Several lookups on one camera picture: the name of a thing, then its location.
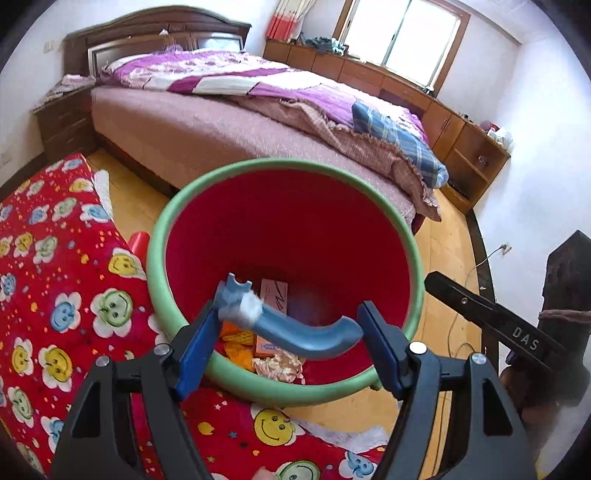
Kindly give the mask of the blue curved plastic handle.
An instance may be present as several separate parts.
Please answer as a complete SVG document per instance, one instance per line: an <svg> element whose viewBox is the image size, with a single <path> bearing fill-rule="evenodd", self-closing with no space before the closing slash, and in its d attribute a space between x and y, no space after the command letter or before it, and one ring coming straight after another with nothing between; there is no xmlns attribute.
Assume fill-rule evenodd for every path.
<svg viewBox="0 0 591 480"><path fill-rule="evenodd" d="M238 282L232 273L218 284L213 304L222 321L307 360L339 357L363 339L362 327L352 318L342 316L328 326L306 325L264 303L252 291L252 282Z"/></svg>

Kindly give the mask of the crumpled beige paper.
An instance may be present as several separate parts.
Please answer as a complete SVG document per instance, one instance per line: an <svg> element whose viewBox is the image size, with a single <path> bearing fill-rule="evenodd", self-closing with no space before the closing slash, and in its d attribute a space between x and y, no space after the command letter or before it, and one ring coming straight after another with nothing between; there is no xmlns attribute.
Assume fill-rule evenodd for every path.
<svg viewBox="0 0 591 480"><path fill-rule="evenodd" d="M271 357L253 358L252 367L257 375L273 381L305 384L304 362L300 356L280 350Z"/></svg>

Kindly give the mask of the pink box in bin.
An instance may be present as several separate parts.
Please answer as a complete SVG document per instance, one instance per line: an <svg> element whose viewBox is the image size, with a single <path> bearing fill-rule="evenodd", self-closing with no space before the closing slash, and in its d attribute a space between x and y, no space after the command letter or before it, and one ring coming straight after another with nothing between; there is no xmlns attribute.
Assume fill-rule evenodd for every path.
<svg viewBox="0 0 591 480"><path fill-rule="evenodd" d="M287 283L276 280L263 279L260 284L260 298L266 305L272 306L280 313L287 313ZM254 354L257 358L273 357L280 348L264 339L262 336L256 336L256 347Z"/></svg>

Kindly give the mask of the red bin with green rim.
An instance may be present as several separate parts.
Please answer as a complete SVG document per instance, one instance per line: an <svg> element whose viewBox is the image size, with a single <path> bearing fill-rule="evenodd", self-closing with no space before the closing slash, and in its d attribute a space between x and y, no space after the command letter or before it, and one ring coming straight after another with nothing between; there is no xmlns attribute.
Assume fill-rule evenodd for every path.
<svg viewBox="0 0 591 480"><path fill-rule="evenodd" d="M148 289L174 339L228 274L259 289L287 283L287 312L311 326L356 319L365 301L410 342L424 300L414 235L390 202L334 167L287 159L238 162L191 182L162 211L149 242ZM204 377L259 403L308 406L380 387L365 339L339 357L308 360L305 384L246 371L214 352Z"/></svg>

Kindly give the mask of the red smiley flower quilt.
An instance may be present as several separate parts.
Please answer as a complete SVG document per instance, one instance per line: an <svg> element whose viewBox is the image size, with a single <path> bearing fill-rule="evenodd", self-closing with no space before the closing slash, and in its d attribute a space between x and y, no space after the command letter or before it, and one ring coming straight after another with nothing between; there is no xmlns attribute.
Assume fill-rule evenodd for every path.
<svg viewBox="0 0 591 480"><path fill-rule="evenodd" d="M1 423L48 473L75 395L100 356L166 342L146 265L117 230L82 157L60 160L1 204ZM181 406L216 479L346 479L356 457L283 412L204 383Z"/></svg>

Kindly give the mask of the pink frilled bedspread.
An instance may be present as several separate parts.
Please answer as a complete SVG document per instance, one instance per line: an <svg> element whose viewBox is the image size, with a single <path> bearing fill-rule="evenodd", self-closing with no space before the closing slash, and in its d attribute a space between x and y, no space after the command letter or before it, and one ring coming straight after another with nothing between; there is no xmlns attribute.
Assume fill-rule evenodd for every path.
<svg viewBox="0 0 591 480"><path fill-rule="evenodd" d="M342 155L396 184L410 197L419 214L433 221L442 220L433 189L427 186L419 168L401 147L335 123L308 101L253 96L232 96L230 100L242 108L317 137Z"/></svg>

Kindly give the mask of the long wooden low cabinet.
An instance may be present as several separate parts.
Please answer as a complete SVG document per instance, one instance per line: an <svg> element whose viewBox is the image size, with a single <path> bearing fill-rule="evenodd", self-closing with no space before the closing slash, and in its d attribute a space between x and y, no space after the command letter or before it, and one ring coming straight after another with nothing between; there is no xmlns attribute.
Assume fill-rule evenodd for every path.
<svg viewBox="0 0 591 480"><path fill-rule="evenodd" d="M473 210L510 158L480 126L382 68L274 40L266 42L263 57L376 94L417 115L430 147L450 172L443 194L464 214Z"/></svg>

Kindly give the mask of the blue plaid pillow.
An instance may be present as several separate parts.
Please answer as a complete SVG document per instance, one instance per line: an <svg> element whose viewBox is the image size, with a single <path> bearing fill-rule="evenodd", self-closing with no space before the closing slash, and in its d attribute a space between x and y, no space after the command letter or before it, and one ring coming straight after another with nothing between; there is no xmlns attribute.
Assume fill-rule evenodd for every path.
<svg viewBox="0 0 591 480"><path fill-rule="evenodd" d="M358 133L397 146L418 168L426 185L439 189L449 181L447 167L437 158L429 145L391 117L356 101L352 106L353 128Z"/></svg>

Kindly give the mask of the dark wooden nightstand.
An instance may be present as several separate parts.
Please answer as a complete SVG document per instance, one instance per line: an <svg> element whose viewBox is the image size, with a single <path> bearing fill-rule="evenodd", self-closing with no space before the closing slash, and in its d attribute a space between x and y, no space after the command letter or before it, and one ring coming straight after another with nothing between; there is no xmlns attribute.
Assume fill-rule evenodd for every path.
<svg viewBox="0 0 591 480"><path fill-rule="evenodd" d="M91 87L72 91L33 110L48 162L97 150L91 91Z"/></svg>

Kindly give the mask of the dark wooden bed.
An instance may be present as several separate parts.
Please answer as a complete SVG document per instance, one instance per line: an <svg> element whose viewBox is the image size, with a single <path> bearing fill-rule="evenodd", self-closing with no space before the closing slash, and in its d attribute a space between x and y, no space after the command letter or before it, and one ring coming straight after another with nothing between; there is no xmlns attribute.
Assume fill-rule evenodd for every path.
<svg viewBox="0 0 591 480"><path fill-rule="evenodd" d="M389 199L413 230L430 219L389 179L315 136L240 107L232 96L132 89L100 79L103 66L130 55L205 48L246 52L247 34L249 24L208 10L156 7L68 34L64 70L96 78L91 116L99 136L118 156L133 159L174 187L243 160L294 158L362 178Z"/></svg>

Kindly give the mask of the purple white floral duvet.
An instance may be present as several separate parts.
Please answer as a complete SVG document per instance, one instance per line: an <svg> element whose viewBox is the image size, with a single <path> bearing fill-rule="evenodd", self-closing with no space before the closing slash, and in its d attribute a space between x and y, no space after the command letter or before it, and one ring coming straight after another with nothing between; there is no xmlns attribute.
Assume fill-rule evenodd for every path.
<svg viewBox="0 0 591 480"><path fill-rule="evenodd" d="M429 142L418 117L405 107L246 52L205 48L130 55L103 66L100 79L105 84L132 89L308 101L329 120L348 127L353 126L353 104L360 102L390 117L424 143Z"/></svg>

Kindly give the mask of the pink cloth on nightstand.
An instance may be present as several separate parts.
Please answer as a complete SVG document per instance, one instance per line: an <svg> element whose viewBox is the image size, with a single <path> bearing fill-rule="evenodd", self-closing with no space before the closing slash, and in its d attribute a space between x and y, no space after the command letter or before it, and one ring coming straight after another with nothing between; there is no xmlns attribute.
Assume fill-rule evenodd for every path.
<svg viewBox="0 0 591 480"><path fill-rule="evenodd" d="M66 74L34 105L32 110L39 110L50 102L61 99L67 94L94 87L95 85L96 78L94 76Z"/></svg>

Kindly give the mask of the teal clothes on cabinet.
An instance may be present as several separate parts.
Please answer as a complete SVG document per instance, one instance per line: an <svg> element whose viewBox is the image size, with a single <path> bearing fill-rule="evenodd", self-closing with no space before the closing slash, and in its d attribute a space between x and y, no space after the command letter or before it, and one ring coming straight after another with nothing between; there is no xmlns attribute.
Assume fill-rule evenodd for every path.
<svg viewBox="0 0 591 480"><path fill-rule="evenodd" d="M304 40L304 44L308 47L314 48L322 54L335 54L344 56L346 53L346 46L336 40L335 38L328 37L314 37L307 38Z"/></svg>

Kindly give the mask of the red and cream curtain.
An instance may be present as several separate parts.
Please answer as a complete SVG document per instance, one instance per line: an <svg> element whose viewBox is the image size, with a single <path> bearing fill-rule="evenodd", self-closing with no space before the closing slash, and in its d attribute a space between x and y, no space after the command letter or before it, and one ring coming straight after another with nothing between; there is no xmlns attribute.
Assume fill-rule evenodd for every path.
<svg viewBox="0 0 591 480"><path fill-rule="evenodd" d="M266 39L280 42L296 39L304 17L314 5L315 0L280 0L267 26Z"/></svg>

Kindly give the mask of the window with wooden frame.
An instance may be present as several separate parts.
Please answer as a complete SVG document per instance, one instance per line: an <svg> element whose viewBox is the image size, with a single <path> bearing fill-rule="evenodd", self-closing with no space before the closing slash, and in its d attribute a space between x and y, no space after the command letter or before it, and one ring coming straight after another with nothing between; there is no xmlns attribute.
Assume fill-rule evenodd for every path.
<svg viewBox="0 0 591 480"><path fill-rule="evenodd" d="M346 1L334 36L349 56L437 95L470 19L450 1Z"/></svg>

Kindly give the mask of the white wall socket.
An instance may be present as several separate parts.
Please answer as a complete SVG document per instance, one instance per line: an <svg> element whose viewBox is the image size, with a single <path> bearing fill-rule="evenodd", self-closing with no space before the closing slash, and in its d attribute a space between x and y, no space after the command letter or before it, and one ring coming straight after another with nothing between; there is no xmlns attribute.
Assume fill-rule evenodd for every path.
<svg viewBox="0 0 591 480"><path fill-rule="evenodd" d="M49 53L51 51L53 51L55 48L54 46L54 42L53 41L48 41L44 44L44 48L43 48L43 52L44 53Z"/></svg>

